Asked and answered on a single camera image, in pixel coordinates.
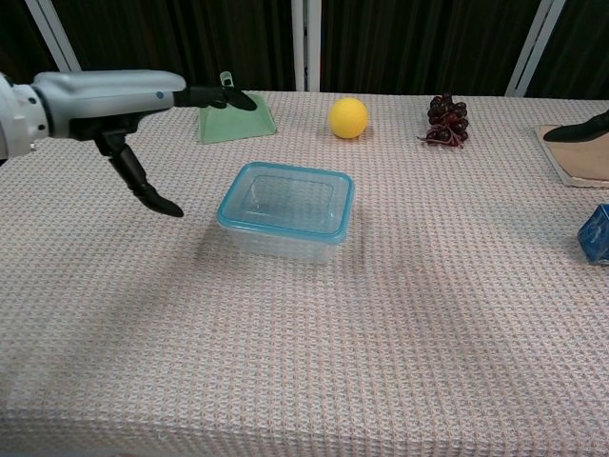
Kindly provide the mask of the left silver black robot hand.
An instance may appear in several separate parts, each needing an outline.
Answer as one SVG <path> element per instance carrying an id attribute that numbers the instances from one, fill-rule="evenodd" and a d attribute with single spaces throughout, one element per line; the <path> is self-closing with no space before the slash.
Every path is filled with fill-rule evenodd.
<path id="1" fill-rule="evenodd" d="M 127 136 L 145 117 L 172 108 L 257 108 L 238 89 L 190 86 L 183 76 L 165 70 L 43 72 L 32 88 L 42 97 L 51 137 L 94 142 L 145 207 L 177 218 L 183 211 L 148 182 Z"/>

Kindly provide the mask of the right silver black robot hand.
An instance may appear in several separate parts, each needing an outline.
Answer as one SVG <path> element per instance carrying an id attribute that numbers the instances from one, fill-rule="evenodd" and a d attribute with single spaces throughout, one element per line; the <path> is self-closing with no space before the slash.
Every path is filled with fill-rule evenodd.
<path id="1" fill-rule="evenodd" d="M 608 133 L 608 111 L 575 125 L 560 126 L 549 130 L 543 140 L 558 143 L 582 143 L 593 141 Z"/>

